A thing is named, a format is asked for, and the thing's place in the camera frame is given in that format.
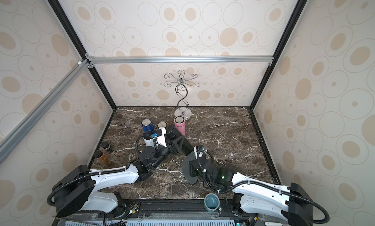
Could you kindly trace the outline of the grey wiping cloth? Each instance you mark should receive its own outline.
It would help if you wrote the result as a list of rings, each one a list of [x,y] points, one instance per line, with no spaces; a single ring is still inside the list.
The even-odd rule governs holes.
[[[198,177],[197,176],[192,177],[191,172],[190,172],[190,171],[195,171],[195,168],[192,166],[192,164],[190,164],[190,162],[194,162],[195,159],[196,159],[195,153],[192,152],[188,156],[186,156],[181,163],[181,169],[182,169],[183,175],[186,181],[190,185],[195,185],[198,182]]]

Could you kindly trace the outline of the black thermos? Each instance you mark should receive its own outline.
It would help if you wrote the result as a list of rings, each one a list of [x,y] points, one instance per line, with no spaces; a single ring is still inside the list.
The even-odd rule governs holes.
[[[166,127],[167,148],[173,153],[183,153],[188,156],[193,152],[193,146],[177,128],[173,125]]]

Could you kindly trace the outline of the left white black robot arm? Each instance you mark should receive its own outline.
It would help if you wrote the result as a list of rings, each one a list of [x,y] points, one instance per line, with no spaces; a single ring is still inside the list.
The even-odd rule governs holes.
[[[154,169],[171,153],[189,155],[193,146],[181,135],[178,138],[152,138],[153,146],[136,149],[138,157],[123,167],[104,170],[88,169],[81,165],[56,184],[47,197],[47,204],[55,207],[58,217],[67,217],[79,211],[100,211],[118,218],[126,213],[126,203],[118,192],[101,190],[122,184],[146,180]]]

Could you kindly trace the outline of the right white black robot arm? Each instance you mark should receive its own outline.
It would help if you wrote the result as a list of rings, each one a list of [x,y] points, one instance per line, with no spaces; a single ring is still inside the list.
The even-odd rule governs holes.
[[[303,187],[274,185],[255,180],[239,172],[218,168],[213,156],[203,148],[195,148],[181,165],[184,177],[217,195],[233,193],[233,207],[244,213],[257,213],[286,221],[290,226],[312,226],[330,221],[328,211],[314,202]]]

